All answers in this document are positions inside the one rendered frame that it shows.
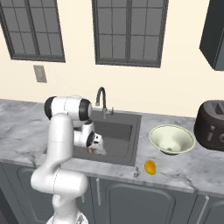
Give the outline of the dark grey sink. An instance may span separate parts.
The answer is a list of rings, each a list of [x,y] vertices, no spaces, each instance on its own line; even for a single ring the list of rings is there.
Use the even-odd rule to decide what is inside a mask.
[[[115,165],[133,166],[136,161],[140,115],[114,113],[103,119],[93,111],[88,121],[73,121],[69,115],[57,114],[50,121],[46,162],[60,165],[70,158],[93,160]],[[107,154],[90,154],[92,144],[103,143]]]

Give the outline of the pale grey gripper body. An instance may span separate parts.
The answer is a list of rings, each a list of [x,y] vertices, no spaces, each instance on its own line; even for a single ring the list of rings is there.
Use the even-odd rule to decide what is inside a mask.
[[[103,143],[93,143],[90,148],[93,150],[94,154],[103,156],[107,154],[106,150],[103,147]]]

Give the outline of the grey wall socket plate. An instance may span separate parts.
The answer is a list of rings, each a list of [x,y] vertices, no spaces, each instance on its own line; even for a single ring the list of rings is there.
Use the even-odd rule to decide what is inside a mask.
[[[33,66],[37,82],[47,83],[46,73],[43,66]]]

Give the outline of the dark grey wall cupboard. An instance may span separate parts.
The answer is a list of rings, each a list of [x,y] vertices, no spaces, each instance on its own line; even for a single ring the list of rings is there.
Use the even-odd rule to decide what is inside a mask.
[[[215,71],[224,71],[224,0],[210,0],[199,49]]]

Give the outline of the pale green bowl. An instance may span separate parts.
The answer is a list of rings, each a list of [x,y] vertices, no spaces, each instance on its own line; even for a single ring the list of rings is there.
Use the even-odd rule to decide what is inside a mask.
[[[179,155],[192,150],[196,144],[193,133],[177,125],[163,124],[149,133],[150,142],[166,155]]]

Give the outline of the grey framed window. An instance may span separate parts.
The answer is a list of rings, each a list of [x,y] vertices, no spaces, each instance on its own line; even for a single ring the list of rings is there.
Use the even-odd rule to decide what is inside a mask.
[[[97,65],[160,67],[169,0],[92,0]]]
[[[0,0],[0,25],[12,60],[66,62],[57,0]]]

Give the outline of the black curved tap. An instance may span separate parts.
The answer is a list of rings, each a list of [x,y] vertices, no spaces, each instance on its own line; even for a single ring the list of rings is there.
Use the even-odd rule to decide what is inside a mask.
[[[102,98],[102,117],[103,119],[106,119],[108,115],[113,115],[114,114],[114,108],[112,107],[111,110],[107,109],[106,106],[106,91],[104,87],[100,87],[98,89],[97,95],[96,95],[96,100],[95,100],[95,106],[99,107],[100,106],[100,98]]]

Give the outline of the grey cupboard door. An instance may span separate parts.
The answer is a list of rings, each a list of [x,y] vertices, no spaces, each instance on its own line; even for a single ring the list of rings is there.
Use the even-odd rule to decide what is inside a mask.
[[[198,195],[187,224],[200,224],[201,208],[206,195]],[[209,196],[201,224],[224,224],[224,198]]]
[[[100,178],[98,206],[96,179],[90,179],[95,224],[187,224],[196,200],[190,192]]]
[[[31,176],[35,169],[8,163],[2,163],[2,167],[28,223],[46,224],[53,216],[52,195],[49,193],[38,192],[32,188]],[[72,184],[73,182],[74,175],[70,175],[66,178],[64,185],[71,188],[74,186],[74,184]],[[87,183],[85,194],[82,195],[85,195],[85,197],[83,196],[85,201],[83,202],[81,197],[78,197],[76,199],[77,207],[86,215],[88,224],[95,224],[89,183]]]

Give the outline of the orange yellow fruit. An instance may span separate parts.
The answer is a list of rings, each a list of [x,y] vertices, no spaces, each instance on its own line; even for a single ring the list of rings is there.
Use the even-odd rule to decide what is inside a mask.
[[[153,160],[148,159],[144,163],[144,169],[146,172],[150,175],[155,175],[156,174],[156,164]]]

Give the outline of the dark brown toaster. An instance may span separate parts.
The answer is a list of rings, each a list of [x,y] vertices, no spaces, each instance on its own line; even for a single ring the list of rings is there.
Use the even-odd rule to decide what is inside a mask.
[[[193,131],[201,146],[224,152],[224,101],[204,101],[199,106]]]

